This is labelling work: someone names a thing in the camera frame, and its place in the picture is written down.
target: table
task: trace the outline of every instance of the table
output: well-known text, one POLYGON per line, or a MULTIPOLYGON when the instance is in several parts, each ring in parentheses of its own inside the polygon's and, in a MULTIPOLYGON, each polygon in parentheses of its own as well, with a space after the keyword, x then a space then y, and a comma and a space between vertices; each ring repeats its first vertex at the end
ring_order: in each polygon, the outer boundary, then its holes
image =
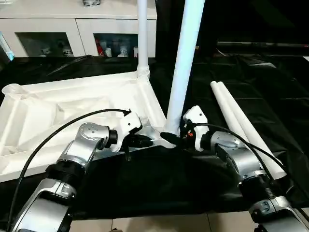
MULTIPOLYGON (((149 64, 150 82, 166 114, 174 63, 150 59, 149 64)), ((136 67, 136 59, 15 58, 0 72, 0 87, 131 72, 136 67)), ((184 111, 199 105, 210 123, 226 126, 210 87, 212 80, 223 81, 274 155, 309 190, 308 70, 304 58, 195 60, 184 111)), ((25 178, 16 212, 44 177, 25 178)), ((130 162, 122 155, 94 161, 79 189, 74 219, 247 210, 237 183, 236 175, 208 152, 153 147, 133 152, 130 162)), ((283 183, 284 189, 291 185, 286 179, 283 183)), ((15 180, 0 183, 0 228, 5 228, 15 185, 15 180)), ((308 206, 298 190, 290 191, 289 197, 297 205, 308 206)))

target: white plastic base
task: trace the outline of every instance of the white plastic base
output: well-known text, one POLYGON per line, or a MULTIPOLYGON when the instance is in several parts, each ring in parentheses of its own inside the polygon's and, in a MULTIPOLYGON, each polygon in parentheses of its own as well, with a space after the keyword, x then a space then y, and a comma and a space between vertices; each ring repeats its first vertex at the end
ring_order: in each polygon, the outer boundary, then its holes
MULTIPOLYGON (((3 88, 5 98, 0 107, 0 182, 18 178, 27 158, 48 135, 70 120, 86 113, 107 108, 130 109, 141 119, 143 129, 154 145, 165 145, 159 134, 165 116, 148 78, 137 72, 3 88)), ((31 162, 26 175, 45 172, 65 146, 74 139, 79 126, 94 122, 113 128, 122 113, 110 112, 76 122, 53 139, 31 162)), ((115 155, 104 149, 95 159, 115 155)))

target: black plastic sheet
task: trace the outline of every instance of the black plastic sheet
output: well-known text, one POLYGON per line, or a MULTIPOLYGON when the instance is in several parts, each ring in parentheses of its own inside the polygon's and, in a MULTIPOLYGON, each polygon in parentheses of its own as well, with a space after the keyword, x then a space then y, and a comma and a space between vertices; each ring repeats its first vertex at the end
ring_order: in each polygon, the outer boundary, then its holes
MULTIPOLYGON (((136 60, 120 58, 16 58, 0 72, 0 87, 131 72, 136 66, 136 60)), ((150 82, 166 114, 174 64, 150 60, 150 68, 150 82)), ((303 58, 195 61, 184 112, 199 105, 210 123, 226 126, 210 88, 211 81, 223 81, 270 150, 308 191, 308 69, 303 58)), ((25 178, 16 213, 44 176, 25 178)), ((79 189, 74 219, 247 210, 237 183, 236 175, 208 152, 149 148, 133 152, 130 162, 124 156, 94 161, 79 189)), ((292 183, 285 184, 288 189, 292 183)), ((5 227, 15 185, 16 180, 0 183, 0 228, 5 227)), ((308 206, 297 190, 289 197, 308 206)))

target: white plastic pole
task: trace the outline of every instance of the white plastic pole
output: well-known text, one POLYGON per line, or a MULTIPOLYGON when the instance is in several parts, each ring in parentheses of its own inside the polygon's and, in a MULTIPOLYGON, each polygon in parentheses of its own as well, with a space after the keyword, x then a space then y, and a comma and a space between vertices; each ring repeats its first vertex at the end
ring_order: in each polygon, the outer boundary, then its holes
POLYGON ((179 122, 187 92, 191 66, 205 0, 186 0, 180 32, 169 110, 164 131, 179 135, 179 122))
POLYGON ((239 122, 237 121, 233 111, 231 110, 230 106, 228 105, 223 93, 221 92, 217 82, 212 81, 211 82, 211 88, 212 91, 217 99, 217 102, 220 106, 220 109, 222 111, 222 114, 225 118, 225 121, 227 123, 228 128, 235 132, 236 134, 240 135, 244 140, 247 142, 249 141, 247 139, 247 136, 245 135, 245 132, 242 130, 239 122))
POLYGON ((149 78, 148 46, 147 46, 147 0, 138 0, 138 24, 139 24, 139 64, 138 77, 149 78))
MULTIPOLYGON (((218 86, 223 93, 225 99, 227 100, 230 109, 233 111, 235 117, 237 118, 239 124, 241 125, 243 131, 245 132, 249 142, 267 153, 273 155, 268 148, 268 146, 265 144, 264 140, 261 138, 259 133, 256 131, 254 126, 251 124, 249 119, 246 117, 245 113, 242 111, 240 106, 237 104, 233 96, 230 94, 228 89, 225 87, 225 85, 222 82, 218 82, 218 86)), ((274 179, 279 179, 286 175, 284 170, 276 164, 271 158, 266 156, 264 153, 257 151, 258 154, 261 156, 262 160, 264 161, 265 165, 268 167, 269 172, 274 177, 274 179)))

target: bottle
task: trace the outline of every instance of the bottle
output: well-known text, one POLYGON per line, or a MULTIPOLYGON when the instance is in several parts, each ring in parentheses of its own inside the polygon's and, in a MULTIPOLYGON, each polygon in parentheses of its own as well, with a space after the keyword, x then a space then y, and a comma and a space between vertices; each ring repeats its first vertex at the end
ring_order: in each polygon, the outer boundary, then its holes
POLYGON ((120 54, 118 55, 118 57, 127 57, 127 46, 126 45, 120 46, 120 54))
POLYGON ((134 52, 134 57, 138 57, 139 56, 139 48, 138 47, 134 47, 133 48, 133 52, 134 52))
POLYGON ((104 57, 103 48, 101 47, 101 45, 100 45, 100 43, 98 42, 97 39, 96 39, 96 45, 97 45, 98 55, 99 55, 100 57, 104 57))
POLYGON ((107 57, 112 57, 112 49, 110 47, 107 47, 105 49, 105 54, 107 57))

